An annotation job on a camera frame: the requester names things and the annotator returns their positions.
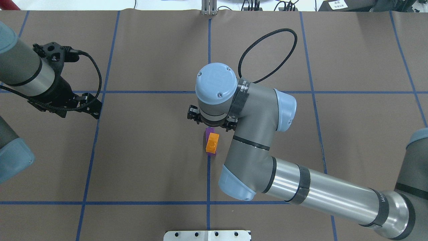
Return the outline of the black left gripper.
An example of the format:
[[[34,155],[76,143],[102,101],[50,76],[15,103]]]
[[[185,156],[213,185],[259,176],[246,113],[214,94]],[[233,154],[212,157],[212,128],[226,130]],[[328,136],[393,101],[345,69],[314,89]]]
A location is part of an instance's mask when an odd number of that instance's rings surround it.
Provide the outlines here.
[[[52,85],[42,94],[34,96],[34,99],[49,104],[50,107],[42,107],[31,100],[28,103],[42,112],[49,111],[65,118],[67,111],[54,110],[58,108],[79,108],[77,112],[90,114],[93,118],[99,119],[102,102],[91,93],[83,93],[81,96],[73,93],[70,84],[61,76],[65,62],[78,61],[79,55],[71,46],[61,46],[56,42],[45,45],[34,43],[33,50],[44,61],[44,64],[51,67],[55,73]]]

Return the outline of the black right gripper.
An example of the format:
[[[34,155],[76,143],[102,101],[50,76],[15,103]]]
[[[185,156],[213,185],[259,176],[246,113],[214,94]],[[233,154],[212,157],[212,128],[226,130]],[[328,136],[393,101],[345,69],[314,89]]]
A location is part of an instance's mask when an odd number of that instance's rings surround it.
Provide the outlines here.
[[[190,105],[187,113],[187,119],[192,119],[197,124],[203,123],[210,128],[223,128],[228,132],[229,130],[235,131],[238,124],[238,119],[228,116],[227,114],[215,116],[218,120],[212,120],[206,118],[208,114],[203,114],[202,110],[199,110],[197,106]]]

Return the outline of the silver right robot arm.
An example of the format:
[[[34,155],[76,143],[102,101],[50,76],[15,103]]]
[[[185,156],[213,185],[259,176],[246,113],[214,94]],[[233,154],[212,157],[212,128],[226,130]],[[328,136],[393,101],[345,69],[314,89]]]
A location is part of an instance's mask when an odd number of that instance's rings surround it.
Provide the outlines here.
[[[410,93],[286,93],[225,64],[196,77],[188,119],[233,130],[219,180],[390,241],[427,240],[427,127]]]

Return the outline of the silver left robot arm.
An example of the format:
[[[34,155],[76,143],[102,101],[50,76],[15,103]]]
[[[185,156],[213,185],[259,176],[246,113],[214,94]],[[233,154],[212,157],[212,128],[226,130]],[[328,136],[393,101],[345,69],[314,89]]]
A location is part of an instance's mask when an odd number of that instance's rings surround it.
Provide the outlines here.
[[[70,111],[84,112],[100,118],[102,102],[98,96],[102,75],[94,59],[82,50],[62,46],[56,42],[32,47],[20,40],[16,32],[1,23],[1,89],[25,98],[41,112],[65,118]],[[99,83],[95,95],[77,95],[62,77],[65,63],[90,59],[97,71]],[[0,181],[3,183],[33,164],[35,155],[26,142],[1,119]]]

